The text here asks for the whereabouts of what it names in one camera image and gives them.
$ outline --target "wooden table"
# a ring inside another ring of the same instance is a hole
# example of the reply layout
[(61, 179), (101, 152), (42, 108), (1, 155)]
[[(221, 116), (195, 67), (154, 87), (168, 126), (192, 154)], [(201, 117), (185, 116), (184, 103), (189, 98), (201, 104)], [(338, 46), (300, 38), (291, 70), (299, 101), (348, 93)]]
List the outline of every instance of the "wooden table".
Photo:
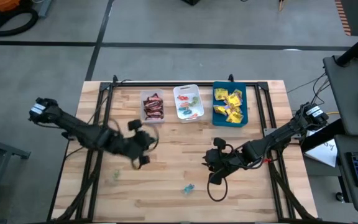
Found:
[[(85, 82), (76, 116), (89, 120), (96, 107), (100, 82)], [(284, 82), (268, 81), (277, 126), (292, 117)], [(140, 91), (148, 87), (117, 87), (114, 89), (109, 125), (115, 119), (124, 135), (131, 135), (127, 122), (140, 118)], [(213, 138), (225, 139), (233, 146), (262, 138), (258, 107), (253, 88), (247, 87), (249, 122), (243, 128), (218, 127), (211, 124), (212, 90), (200, 87), (205, 114), (202, 121), (181, 124), (176, 116), (172, 87), (164, 90), (165, 120), (158, 125), (160, 144), (151, 153), (151, 163), (141, 170), (132, 170), (129, 161), (105, 153), (99, 181), (94, 222), (254, 222), (276, 221), (272, 186), (267, 165), (257, 170), (238, 170), (227, 178), (229, 192), (222, 202), (213, 202), (206, 192), (209, 171), (201, 165), (203, 156), (213, 147)], [(265, 119), (269, 122), (265, 97)], [(68, 152), (79, 148), (70, 143)], [(317, 216), (308, 176), (300, 148), (290, 145), (283, 156), (291, 190), (312, 215)], [(69, 206), (78, 193), (83, 176), (86, 150), (70, 156), (65, 162), (52, 218)], [(121, 174), (114, 181), (114, 173)], [(183, 194), (188, 184), (195, 189)], [(211, 185), (217, 198), (224, 193), (224, 185)], [(284, 214), (287, 208), (281, 194)]]

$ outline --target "black floor stripe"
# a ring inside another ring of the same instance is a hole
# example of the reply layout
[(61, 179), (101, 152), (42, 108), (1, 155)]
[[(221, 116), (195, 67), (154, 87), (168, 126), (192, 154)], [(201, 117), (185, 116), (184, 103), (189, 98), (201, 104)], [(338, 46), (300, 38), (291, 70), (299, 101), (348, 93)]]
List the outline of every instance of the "black floor stripe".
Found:
[(319, 50), (347, 51), (345, 46), (302, 46), (302, 45), (249, 45), (249, 44), (160, 44), (160, 43), (102, 43), (102, 47), (156, 48), (156, 49), (237, 49), (237, 50)]
[(56, 47), (94, 47), (96, 42), (49, 42), (49, 41), (3, 41), (0, 45), (11, 46), (56, 46)]
[(111, 12), (113, 2), (114, 2), (114, 0), (109, 0), (109, 2), (107, 3), (106, 12), (104, 12), (102, 25), (101, 25), (100, 30), (99, 30), (98, 39), (96, 41), (96, 46), (95, 46), (95, 48), (93, 50), (93, 53), (92, 53), (92, 57), (91, 57), (91, 61), (89, 63), (88, 71), (86, 72), (85, 81), (91, 81), (92, 80), (94, 68), (96, 66), (96, 61), (98, 60), (98, 56), (99, 56), (101, 44), (102, 44), (102, 41), (103, 41), (104, 33), (106, 32), (107, 24), (109, 22), (110, 12)]

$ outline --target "concrete floor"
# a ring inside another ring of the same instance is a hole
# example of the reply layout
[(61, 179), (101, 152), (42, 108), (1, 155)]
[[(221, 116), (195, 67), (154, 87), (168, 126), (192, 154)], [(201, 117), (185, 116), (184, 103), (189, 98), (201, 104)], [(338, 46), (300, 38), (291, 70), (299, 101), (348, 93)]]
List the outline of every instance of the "concrete floor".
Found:
[[(46, 19), (33, 29), (0, 40), (96, 42), (108, 0), (54, 1)], [(350, 46), (334, 0), (290, 1), (278, 13), (273, 0), (201, 0), (190, 7), (179, 0), (115, 0), (103, 42), (313, 46), (317, 50), (225, 50), (102, 47), (92, 80), (284, 80), (287, 90), (323, 70), (322, 59), (342, 52), (320, 46)], [(15, 18), (19, 24), (26, 15)], [(0, 188), (0, 218), (9, 223), (46, 219), (67, 142), (60, 132), (29, 121), (36, 97), (58, 100), (75, 113), (94, 47), (0, 45), (0, 141), (32, 151), (28, 161), (12, 159)], [(313, 97), (312, 85), (289, 94), (291, 107)], [(325, 111), (336, 111), (328, 88)], [(358, 212), (334, 200), (334, 178), (310, 177), (319, 217), (358, 222)]]

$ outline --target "blue plastic tray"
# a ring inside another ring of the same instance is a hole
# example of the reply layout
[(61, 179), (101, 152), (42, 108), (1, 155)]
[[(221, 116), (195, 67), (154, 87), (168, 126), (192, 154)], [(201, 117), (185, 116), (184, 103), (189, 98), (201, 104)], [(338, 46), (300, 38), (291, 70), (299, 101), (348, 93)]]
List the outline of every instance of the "blue plastic tray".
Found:
[(229, 91), (229, 94), (231, 94), (235, 89), (242, 91), (242, 105), (240, 106), (240, 108), (242, 110), (242, 115), (244, 115), (244, 118), (242, 119), (241, 124), (229, 123), (226, 122), (227, 116), (224, 116), (223, 114), (215, 113), (215, 111), (213, 111), (212, 124), (216, 126), (229, 126), (229, 127), (237, 127), (237, 128), (241, 128), (244, 125), (246, 125), (248, 123), (246, 84), (236, 83), (236, 82), (214, 82), (213, 90), (212, 90), (213, 105), (226, 106), (223, 100), (215, 100), (214, 91), (216, 88), (227, 89)]

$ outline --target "white plastic container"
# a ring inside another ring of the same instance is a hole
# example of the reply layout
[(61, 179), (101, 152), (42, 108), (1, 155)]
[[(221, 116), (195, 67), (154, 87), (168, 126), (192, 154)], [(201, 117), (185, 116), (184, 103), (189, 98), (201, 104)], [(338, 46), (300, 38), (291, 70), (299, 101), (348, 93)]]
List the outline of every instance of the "white plastic container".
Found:
[[(201, 120), (202, 115), (204, 115), (204, 107), (203, 102), (201, 101), (200, 91), (197, 85), (185, 85), (185, 86), (178, 86), (173, 89), (173, 95), (175, 97), (175, 105), (177, 107), (177, 115), (180, 119), (181, 123), (189, 123)], [(198, 102), (194, 106), (191, 106), (191, 114), (183, 114), (183, 111), (179, 111), (180, 105), (186, 101), (182, 101), (178, 99), (178, 96), (187, 96), (189, 103), (193, 101), (193, 97), (198, 97)]]
[[(143, 101), (147, 100), (147, 97), (150, 97), (154, 94), (157, 94), (159, 98), (162, 99), (163, 105), (162, 105), (162, 114), (164, 114), (164, 118), (162, 119), (152, 119), (152, 120), (146, 120), (146, 112), (144, 111), (144, 104)], [(143, 123), (145, 124), (160, 124), (165, 122), (165, 111), (164, 111), (165, 105), (164, 105), (164, 97), (163, 97), (163, 91), (160, 89), (156, 90), (142, 90), (140, 92), (140, 118)]]

